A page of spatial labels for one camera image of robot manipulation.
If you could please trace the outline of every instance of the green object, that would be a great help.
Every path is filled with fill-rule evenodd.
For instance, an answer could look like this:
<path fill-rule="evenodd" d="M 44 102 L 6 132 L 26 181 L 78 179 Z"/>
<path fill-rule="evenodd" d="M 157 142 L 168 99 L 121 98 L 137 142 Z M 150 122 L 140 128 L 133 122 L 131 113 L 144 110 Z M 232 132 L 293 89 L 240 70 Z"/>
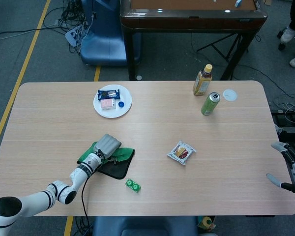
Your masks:
<path fill-rule="evenodd" d="M 82 156 L 80 156 L 79 160 L 77 161 L 78 164 L 80 164 L 81 162 L 84 161 L 85 158 L 87 158 L 88 155 L 90 155 L 91 153 L 94 153 L 93 151 L 93 147 L 97 142 L 94 142 L 92 144 L 92 146 L 90 146 L 90 148 L 84 152 L 82 154 Z M 128 160 L 131 156 L 133 152 L 132 148 L 128 148 L 128 147 L 122 147 L 122 148 L 118 148 L 113 155 L 109 158 L 110 161 L 117 161 L 117 162 L 121 162 L 121 161 L 125 161 Z"/>
<path fill-rule="evenodd" d="M 133 181 L 132 179 L 128 179 L 126 182 L 126 185 L 131 188 L 133 191 L 135 192 L 139 192 L 141 189 L 141 186 L 138 185 L 135 181 Z"/>
<path fill-rule="evenodd" d="M 216 92 L 210 93 L 201 108 L 202 115 L 204 116 L 211 115 L 211 113 L 213 112 L 214 108 L 216 107 L 219 101 L 220 101 L 220 95 L 218 93 Z"/>

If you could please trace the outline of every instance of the dark wooden table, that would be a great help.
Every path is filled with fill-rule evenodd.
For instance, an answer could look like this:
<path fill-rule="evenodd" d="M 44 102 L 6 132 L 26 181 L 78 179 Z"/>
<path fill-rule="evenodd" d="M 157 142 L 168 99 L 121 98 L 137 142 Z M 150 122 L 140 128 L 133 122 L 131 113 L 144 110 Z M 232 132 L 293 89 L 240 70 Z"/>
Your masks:
<path fill-rule="evenodd" d="M 121 0 L 129 80 L 136 80 L 132 36 L 136 32 L 236 33 L 240 42 L 221 80 L 228 80 L 267 19 L 261 0 Z"/>

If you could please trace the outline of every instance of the snack bar wrapper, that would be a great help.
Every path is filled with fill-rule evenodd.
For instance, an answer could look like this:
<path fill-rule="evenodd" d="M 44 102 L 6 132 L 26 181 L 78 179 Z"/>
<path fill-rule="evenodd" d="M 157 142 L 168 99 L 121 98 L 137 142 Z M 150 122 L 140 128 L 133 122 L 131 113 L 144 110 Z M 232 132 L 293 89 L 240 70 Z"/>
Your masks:
<path fill-rule="evenodd" d="M 186 165 L 186 160 L 193 152 L 197 151 L 190 145 L 185 144 L 183 141 L 179 141 L 178 144 L 173 148 L 173 150 L 167 155 L 170 158 L 178 161 L 180 164 Z"/>

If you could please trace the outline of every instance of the table leg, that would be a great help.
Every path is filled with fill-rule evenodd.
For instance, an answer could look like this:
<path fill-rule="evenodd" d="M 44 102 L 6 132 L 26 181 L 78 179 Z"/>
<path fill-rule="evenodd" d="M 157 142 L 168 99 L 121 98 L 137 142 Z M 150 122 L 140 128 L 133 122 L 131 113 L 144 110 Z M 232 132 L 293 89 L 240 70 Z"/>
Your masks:
<path fill-rule="evenodd" d="M 240 61 L 242 55 L 250 45 L 251 41 L 254 39 L 256 35 L 256 31 L 249 32 L 249 33 L 241 33 L 242 40 L 239 44 L 239 47 L 235 51 L 234 55 L 232 56 L 232 59 L 230 60 L 230 63 L 226 67 L 221 80 L 229 80 L 230 76 L 232 75 L 233 71 L 235 70 L 235 67 L 237 66 L 238 62 Z"/>
<path fill-rule="evenodd" d="M 134 63 L 134 49 L 133 49 L 132 35 L 133 35 L 133 33 L 131 33 L 131 32 L 123 31 L 124 47 L 126 50 L 129 80 L 136 81 L 136 71 L 135 71 L 135 63 Z"/>

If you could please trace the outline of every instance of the bottle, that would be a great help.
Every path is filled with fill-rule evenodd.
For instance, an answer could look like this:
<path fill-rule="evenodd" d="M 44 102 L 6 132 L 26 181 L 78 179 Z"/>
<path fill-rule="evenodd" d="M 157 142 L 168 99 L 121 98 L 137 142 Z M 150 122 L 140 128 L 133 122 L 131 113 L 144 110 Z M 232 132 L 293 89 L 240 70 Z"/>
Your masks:
<path fill-rule="evenodd" d="M 211 64 L 207 64 L 204 70 L 199 71 L 196 81 L 193 85 L 193 94 L 195 96 L 203 95 L 208 85 L 212 80 L 212 68 Z"/>

